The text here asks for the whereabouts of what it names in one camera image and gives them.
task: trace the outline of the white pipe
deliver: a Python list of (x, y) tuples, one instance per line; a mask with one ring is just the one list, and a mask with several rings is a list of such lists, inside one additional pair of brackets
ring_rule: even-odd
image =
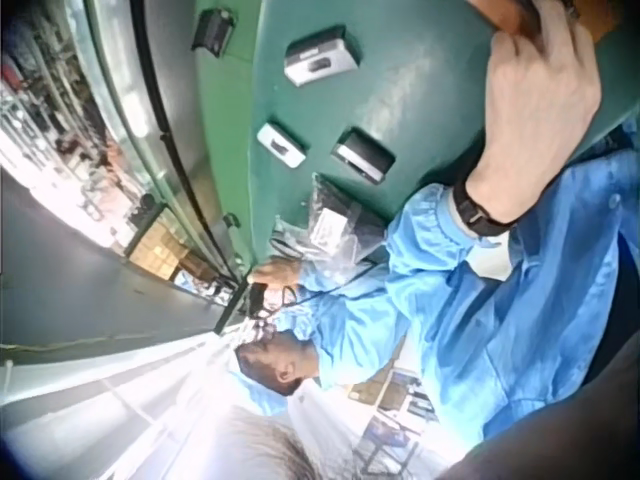
[[(0, 406), (101, 380), (170, 357), (203, 342), (216, 341), (220, 341), (220, 337), (215, 333), (204, 333), (162, 345), (84, 360), (39, 365), (13, 365), (11, 369), (2, 367), (0, 368), (0, 384), (7, 383), (7, 388), (0, 398)], [(10, 383), (7, 378), (9, 375), (11, 375)]]

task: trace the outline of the hand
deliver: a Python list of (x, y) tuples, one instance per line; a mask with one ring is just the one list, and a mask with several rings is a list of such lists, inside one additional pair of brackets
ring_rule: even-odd
[(249, 283), (265, 283), (269, 289), (295, 287), (300, 277), (301, 263), (283, 257), (271, 257), (264, 265), (256, 267), (247, 278)]
[(486, 148), (467, 180), (494, 220), (529, 210), (563, 168), (601, 99), (591, 35), (556, 0), (534, 0), (542, 37), (493, 37), (487, 76)]

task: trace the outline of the gray wall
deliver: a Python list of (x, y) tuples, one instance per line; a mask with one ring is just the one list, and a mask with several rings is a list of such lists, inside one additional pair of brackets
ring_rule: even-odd
[(7, 174), (2, 176), (2, 256), (3, 344), (133, 337), (46, 355), (25, 354), (20, 363), (90, 357), (175, 340), (212, 329), (222, 313), (221, 307), (124, 264), (115, 253), (93, 244)]

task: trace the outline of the neck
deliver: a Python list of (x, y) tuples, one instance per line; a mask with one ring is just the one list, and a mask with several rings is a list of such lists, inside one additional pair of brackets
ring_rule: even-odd
[(303, 378), (315, 378), (320, 375), (318, 367), (318, 352), (311, 340), (304, 342), (302, 346), (302, 361), (300, 362), (300, 374)]

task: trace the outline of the brown leather object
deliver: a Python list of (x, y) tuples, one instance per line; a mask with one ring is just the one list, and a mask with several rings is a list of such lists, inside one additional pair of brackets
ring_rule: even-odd
[[(531, 0), (468, 0), (493, 25), (511, 35), (534, 38), (539, 20), (530, 8)], [(574, 0), (580, 22), (589, 29), (597, 42), (619, 23), (619, 15), (610, 0)]]

